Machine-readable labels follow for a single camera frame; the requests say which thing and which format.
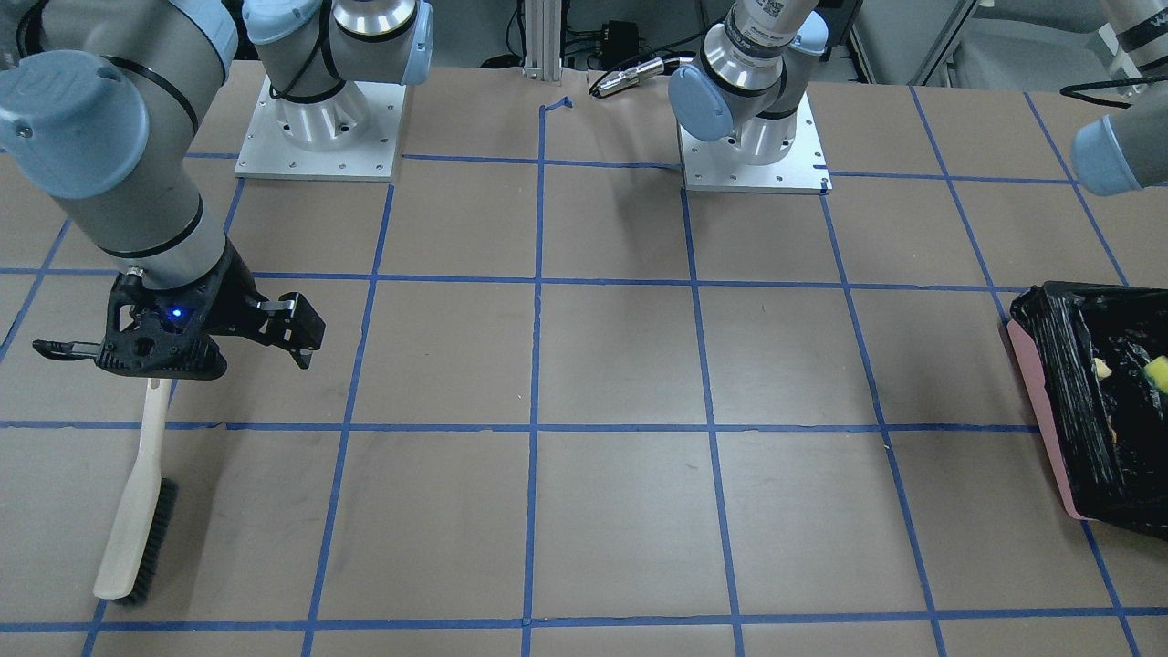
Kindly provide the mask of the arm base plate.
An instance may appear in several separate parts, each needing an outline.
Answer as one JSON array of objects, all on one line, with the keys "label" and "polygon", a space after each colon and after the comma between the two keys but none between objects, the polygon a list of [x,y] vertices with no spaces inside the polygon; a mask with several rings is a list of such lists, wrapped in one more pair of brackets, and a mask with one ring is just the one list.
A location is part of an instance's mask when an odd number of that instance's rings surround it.
[{"label": "arm base plate", "polygon": [[235,174],[301,182],[392,184],[410,88],[350,82],[332,99],[272,99],[264,79]]},{"label": "arm base plate", "polygon": [[825,195],[833,191],[809,96],[780,120],[755,118],[719,141],[677,127],[684,188],[701,193]]}]

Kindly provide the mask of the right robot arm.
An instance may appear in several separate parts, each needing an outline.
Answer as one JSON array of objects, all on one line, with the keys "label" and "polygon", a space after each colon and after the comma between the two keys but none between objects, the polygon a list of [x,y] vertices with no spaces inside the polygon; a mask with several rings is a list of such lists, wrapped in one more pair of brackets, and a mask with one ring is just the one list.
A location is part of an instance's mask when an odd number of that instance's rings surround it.
[{"label": "right robot arm", "polygon": [[4,9],[4,150],[120,268],[99,343],[43,358],[120,376],[213,380],[216,338],[284,350],[300,369],[325,321],[270,299],[183,162],[242,44],[266,88],[243,177],[388,179],[408,87],[433,61],[427,1],[32,1]]}]

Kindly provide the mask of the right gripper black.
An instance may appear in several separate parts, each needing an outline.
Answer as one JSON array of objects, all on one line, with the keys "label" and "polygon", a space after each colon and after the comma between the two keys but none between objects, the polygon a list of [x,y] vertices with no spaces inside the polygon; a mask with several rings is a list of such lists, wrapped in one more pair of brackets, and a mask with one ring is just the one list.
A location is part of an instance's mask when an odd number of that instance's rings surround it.
[{"label": "right gripper black", "polygon": [[200,282],[207,295],[201,300],[202,319],[196,333],[220,360],[223,355],[215,337],[238,337],[284,350],[300,369],[310,369],[327,325],[308,297],[288,292],[267,300],[232,243],[225,243],[220,262]]}]

